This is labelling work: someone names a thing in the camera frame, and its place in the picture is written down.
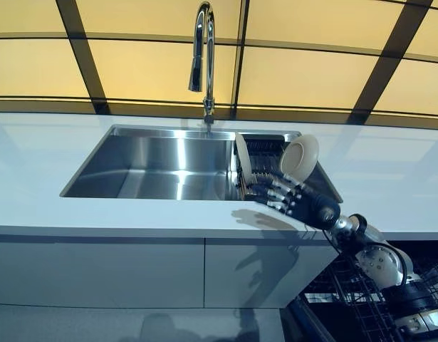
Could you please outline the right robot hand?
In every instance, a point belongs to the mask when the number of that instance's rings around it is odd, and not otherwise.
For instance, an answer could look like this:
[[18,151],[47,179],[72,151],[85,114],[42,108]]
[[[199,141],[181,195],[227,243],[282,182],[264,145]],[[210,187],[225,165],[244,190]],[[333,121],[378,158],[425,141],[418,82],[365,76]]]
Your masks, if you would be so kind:
[[258,174],[244,199],[264,204],[309,227],[329,230],[340,217],[340,206],[304,182],[280,171]]

